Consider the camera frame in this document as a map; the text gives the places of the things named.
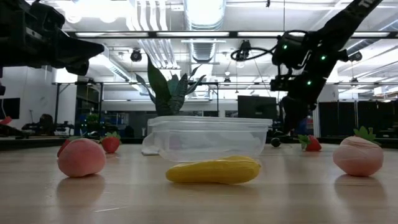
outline computer monitor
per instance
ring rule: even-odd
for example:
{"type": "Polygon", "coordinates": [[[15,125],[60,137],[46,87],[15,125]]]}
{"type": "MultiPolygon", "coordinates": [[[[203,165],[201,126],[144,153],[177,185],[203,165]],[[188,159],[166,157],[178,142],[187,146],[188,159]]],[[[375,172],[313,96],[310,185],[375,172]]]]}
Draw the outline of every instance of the computer monitor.
{"type": "Polygon", "coordinates": [[[277,119],[275,97],[238,96],[239,118],[277,119]]]}

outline strawberry leaves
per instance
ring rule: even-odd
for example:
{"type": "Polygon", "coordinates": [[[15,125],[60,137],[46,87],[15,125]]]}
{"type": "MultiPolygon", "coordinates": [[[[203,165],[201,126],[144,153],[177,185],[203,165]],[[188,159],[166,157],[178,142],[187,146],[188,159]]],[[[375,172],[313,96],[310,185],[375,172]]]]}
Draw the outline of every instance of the strawberry leaves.
{"type": "Polygon", "coordinates": [[[363,138],[370,142],[373,142],[374,144],[377,144],[378,146],[381,145],[380,143],[375,141],[376,135],[373,134],[373,128],[369,128],[369,132],[368,132],[368,130],[364,126],[362,126],[359,130],[354,129],[354,133],[357,137],[360,137],[360,138],[363,138]]]}
{"type": "Polygon", "coordinates": [[[311,140],[306,135],[299,134],[298,141],[301,144],[302,149],[305,149],[307,145],[311,145],[311,140]]]}
{"type": "Polygon", "coordinates": [[[99,140],[99,143],[101,143],[104,139],[106,139],[106,138],[117,138],[118,140],[120,140],[120,135],[115,131],[115,132],[113,132],[113,133],[106,133],[105,134],[105,137],[102,137],[100,140],[99,140]]]}

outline fluorescent light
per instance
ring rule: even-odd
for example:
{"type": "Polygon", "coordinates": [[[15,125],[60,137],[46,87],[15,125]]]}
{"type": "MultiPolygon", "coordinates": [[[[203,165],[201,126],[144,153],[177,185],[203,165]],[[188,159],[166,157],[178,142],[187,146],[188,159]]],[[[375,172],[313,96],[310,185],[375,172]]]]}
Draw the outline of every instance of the fluorescent light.
{"type": "Polygon", "coordinates": [[[389,32],[355,32],[353,37],[387,37],[389,32]]]}
{"type": "Polygon", "coordinates": [[[127,100],[103,100],[103,101],[107,101],[107,102],[125,102],[127,100]]]}
{"type": "Polygon", "coordinates": [[[226,43],[226,41],[225,40],[181,40],[181,43],[183,43],[183,44],[195,44],[195,43],[223,44],[223,43],[226,43]]]}
{"type": "Polygon", "coordinates": [[[134,32],[98,32],[98,35],[95,35],[95,32],[77,32],[76,36],[78,37],[109,37],[109,38],[123,38],[123,37],[148,37],[147,32],[139,32],[139,31],[134,31],[134,32]]]}
{"type": "Polygon", "coordinates": [[[195,31],[195,32],[158,32],[158,37],[227,37],[229,32],[195,31]]]}
{"type": "Polygon", "coordinates": [[[238,32],[238,37],[277,37],[283,34],[283,32],[238,32]]]}
{"type": "Polygon", "coordinates": [[[78,37],[97,37],[99,35],[103,35],[105,33],[99,33],[99,32],[84,32],[84,33],[77,33],[76,35],[78,37]]]}
{"type": "Polygon", "coordinates": [[[107,82],[104,85],[129,85],[128,82],[107,82]]]}

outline camera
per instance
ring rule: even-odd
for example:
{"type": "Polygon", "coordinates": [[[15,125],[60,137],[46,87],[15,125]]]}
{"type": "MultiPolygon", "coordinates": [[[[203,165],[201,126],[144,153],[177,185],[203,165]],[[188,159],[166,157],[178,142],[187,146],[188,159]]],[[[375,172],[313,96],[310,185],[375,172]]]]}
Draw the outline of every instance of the camera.
{"type": "Polygon", "coordinates": [[[140,62],[142,60],[141,50],[140,49],[133,49],[131,56],[131,61],[133,62],[140,62]]]}

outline red strawberry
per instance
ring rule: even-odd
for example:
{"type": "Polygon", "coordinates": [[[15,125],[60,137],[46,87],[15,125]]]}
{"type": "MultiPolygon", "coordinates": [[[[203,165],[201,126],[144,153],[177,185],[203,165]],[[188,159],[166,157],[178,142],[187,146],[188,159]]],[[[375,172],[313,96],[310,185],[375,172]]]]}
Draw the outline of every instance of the red strawberry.
{"type": "Polygon", "coordinates": [[[57,153],[57,157],[60,157],[61,152],[63,151],[63,149],[71,142],[71,140],[67,139],[65,140],[65,142],[62,144],[60,150],[58,150],[57,153]]]}
{"type": "Polygon", "coordinates": [[[106,137],[101,141],[102,147],[106,153],[115,153],[120,146],[120,140],[117,137],[106,137]]]}
{"type": "Polygon", "coordinates": [[[321,146],[321,144],[319,144],[319,141],[316,139],[316,137],[314,137],[312,135],[309,135],[308,138],[311,141],[311,144],[307,145],[305,150],[308,151],[308,152],[321,151],[322,146],[321,146]]]}

